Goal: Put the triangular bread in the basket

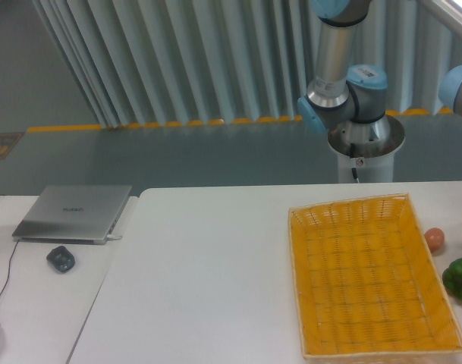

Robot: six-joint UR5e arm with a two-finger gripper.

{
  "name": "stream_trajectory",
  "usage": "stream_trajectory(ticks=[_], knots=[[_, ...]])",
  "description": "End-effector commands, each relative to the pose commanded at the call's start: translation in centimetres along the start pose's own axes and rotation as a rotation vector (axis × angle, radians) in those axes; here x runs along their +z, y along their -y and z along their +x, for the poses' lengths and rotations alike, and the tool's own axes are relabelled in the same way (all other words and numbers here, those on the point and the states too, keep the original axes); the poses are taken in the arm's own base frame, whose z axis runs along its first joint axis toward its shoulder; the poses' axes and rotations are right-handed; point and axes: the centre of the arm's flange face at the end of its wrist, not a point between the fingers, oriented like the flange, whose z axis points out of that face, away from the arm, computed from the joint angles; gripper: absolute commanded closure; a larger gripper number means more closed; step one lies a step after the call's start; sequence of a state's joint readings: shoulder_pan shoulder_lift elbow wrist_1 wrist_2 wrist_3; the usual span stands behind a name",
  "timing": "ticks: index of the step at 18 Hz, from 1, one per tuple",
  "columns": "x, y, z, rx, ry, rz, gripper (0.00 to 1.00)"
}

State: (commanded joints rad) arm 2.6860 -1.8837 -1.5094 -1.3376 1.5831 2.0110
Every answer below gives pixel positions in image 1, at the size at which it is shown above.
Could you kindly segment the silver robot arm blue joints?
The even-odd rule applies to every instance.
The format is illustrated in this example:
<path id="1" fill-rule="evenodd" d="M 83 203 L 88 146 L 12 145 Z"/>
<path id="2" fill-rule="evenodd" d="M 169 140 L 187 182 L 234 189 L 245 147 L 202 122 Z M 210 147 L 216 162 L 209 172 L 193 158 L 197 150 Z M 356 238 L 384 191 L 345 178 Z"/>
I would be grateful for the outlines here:
<path id="1" fill-rule="evenodd" d="M 311 130 L 328 132 L 328 144 L 346 158 L 376 158 L 401 147 L 402 124 L 385 114 L 387 77 L 380 67 L 349 66 L 354 35 L 372 1 L 310 1 L 321 21 L 316 75 L 297 100 Z M 418 1 L 462 38 L 462 1 Z M 462 65 L 447 72 L 440 101 L 462 117 Z"/>

